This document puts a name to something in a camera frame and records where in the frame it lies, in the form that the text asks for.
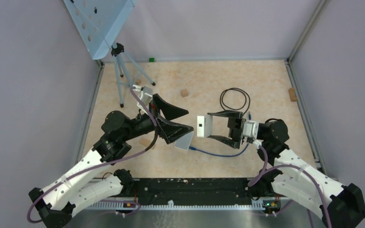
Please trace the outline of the grey network switch box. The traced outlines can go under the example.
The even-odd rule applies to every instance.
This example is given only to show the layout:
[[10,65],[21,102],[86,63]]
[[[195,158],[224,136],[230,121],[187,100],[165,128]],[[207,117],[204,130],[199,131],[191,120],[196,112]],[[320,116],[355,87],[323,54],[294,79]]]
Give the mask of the grey network switch box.
[[182,136],[181,138],[179,138],[174,143],[175,148],[187,151],[191,145],[193,135],[194,135],[194,131],[189,132],[189,133],[185,134],[184,136]]

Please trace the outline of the wooden block near left arm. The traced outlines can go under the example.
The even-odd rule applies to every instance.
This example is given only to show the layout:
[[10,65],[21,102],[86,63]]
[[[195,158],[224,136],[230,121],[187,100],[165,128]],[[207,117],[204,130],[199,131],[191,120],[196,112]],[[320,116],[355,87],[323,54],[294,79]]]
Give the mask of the wooden block near left arm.
[[146,139],[146,138],[141,138],[139,140],[139,143],[144,146],[145,148],[149,147],[150,144],[152,143],[152,140]]

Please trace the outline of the white power adapter box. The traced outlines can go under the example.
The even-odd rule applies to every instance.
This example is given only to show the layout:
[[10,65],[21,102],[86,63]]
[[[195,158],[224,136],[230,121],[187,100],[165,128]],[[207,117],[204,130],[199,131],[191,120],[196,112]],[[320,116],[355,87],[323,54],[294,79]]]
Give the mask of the white power adapter box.
[[209,114],[197,116],[197,137],[207,138],[212,134],[213,117]]

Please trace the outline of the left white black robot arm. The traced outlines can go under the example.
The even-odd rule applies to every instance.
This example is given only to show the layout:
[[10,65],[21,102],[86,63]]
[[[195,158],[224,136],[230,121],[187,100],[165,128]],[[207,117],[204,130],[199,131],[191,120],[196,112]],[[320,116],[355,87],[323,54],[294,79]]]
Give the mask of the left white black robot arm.
[[111,111],[101,127],[104,134],[75,166],[52,184],[29,192],[30,209],[37,210],[40,222],[47,228],[62,228],[88,206],[110,196],[128,196],[133,192],[133,178],[124,169],[89,185],[110,166],[132,158],[129,140],[154,133],[146,146],[150,150],[159,138],[171,144],[193,131],[192,126],[175,122],[189,111],[164,101],[158,94],[152,96],[149,104],[143,104],[142,109],[144,112],[133,119],[119,110]]

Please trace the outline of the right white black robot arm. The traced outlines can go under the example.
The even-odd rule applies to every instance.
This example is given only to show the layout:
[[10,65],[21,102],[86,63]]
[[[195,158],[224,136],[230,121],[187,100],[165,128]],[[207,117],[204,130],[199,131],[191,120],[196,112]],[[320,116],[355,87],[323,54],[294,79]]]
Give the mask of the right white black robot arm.
[[318,216],[328,228],[355,228],[365,218],[361,189],[344,185],[301,159],[289,146],[288,127],[281,119],[261,123],[246,120],[242,112],[223,110],[197,118],[197,135],[237,149],[253,144],[264,164],[248,187],[266,196],[285,196]]

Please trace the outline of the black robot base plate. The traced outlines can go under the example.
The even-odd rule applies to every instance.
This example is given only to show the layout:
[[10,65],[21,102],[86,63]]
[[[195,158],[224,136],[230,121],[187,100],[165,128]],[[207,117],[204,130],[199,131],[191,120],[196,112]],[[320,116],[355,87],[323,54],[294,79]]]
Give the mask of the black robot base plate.
[[249,178],[140,178],[119,197],[137,200],[144,206],[233,206],[249,205],[263,197],[276,199],[270,184],[259,181],[248,186]]

